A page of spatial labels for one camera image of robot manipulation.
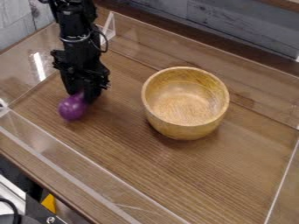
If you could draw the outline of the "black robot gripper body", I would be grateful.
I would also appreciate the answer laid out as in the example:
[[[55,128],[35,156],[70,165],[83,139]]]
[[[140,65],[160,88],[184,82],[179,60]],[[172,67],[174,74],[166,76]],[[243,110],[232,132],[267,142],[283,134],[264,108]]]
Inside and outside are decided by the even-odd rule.
[[[102,49],[100,36],[60,37],[62,49],[54,49],[52,65],[60,71],[66,88],[106,88],[110,71],[100,61],[108,51]]]

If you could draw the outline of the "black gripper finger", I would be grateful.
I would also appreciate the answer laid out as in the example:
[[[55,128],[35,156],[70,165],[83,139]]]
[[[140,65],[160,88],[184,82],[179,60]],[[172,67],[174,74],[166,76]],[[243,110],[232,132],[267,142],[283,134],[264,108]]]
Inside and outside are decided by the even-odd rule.
[[[66,76],[62,78],[63,84],[70,95],[75,95],[83,91],[82,80],[76,77]]]
[[[95,83],[84,84],[84,101],[91,104],[102,94],[102,87]]]

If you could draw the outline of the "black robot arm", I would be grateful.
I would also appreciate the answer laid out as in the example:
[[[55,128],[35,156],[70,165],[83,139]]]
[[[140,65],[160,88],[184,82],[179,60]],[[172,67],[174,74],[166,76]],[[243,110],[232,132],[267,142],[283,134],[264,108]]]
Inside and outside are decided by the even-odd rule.
[[[52,66],[60,71],[67,93],[83,93],[91,104],[110,85],[110,70],[100,61],[108,51],[108,38],[98,28],[98,7],[92,0],[38,0],[48,4],[60,27],[63,49],[54,49]]]

